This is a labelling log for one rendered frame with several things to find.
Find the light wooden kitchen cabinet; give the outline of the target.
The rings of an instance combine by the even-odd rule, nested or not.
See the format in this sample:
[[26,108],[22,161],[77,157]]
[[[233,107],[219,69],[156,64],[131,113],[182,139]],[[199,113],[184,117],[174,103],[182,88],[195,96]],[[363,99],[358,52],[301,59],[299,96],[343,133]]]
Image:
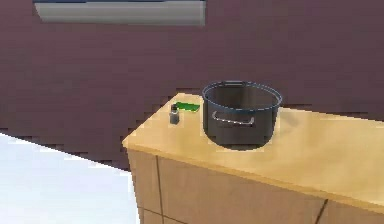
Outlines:
[[123,141],[140,224],[384,224],[384,122],[282,108],[268,144],[235,151],[169,110]]

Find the green flat sponge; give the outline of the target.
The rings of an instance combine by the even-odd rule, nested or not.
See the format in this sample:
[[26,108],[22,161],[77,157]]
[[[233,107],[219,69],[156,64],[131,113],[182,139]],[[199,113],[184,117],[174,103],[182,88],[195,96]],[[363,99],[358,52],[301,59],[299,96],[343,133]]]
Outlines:
[[200,109],[198,104],[186,103],[186,102],[176,102],[175,105],[179,110],[197,112]]

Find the small grey shaker dispenser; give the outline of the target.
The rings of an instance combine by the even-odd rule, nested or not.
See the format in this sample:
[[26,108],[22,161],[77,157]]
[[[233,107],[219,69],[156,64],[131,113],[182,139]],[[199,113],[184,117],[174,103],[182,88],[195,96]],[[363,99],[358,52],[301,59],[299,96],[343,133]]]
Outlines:
[[176,104],[171,105],[171,110],[170,110],[170,123],[177,125],[179,123],[179,111],[178,107]]

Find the dark grey cooking pot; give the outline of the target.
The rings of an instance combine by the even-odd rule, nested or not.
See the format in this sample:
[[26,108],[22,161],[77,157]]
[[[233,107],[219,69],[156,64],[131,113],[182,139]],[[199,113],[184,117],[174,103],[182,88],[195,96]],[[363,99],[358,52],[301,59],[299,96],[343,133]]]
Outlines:
[[221,81],[202,90],[203,130],[217,145],[236,150],[264,146],[273,136],[282,95],[248,81]]

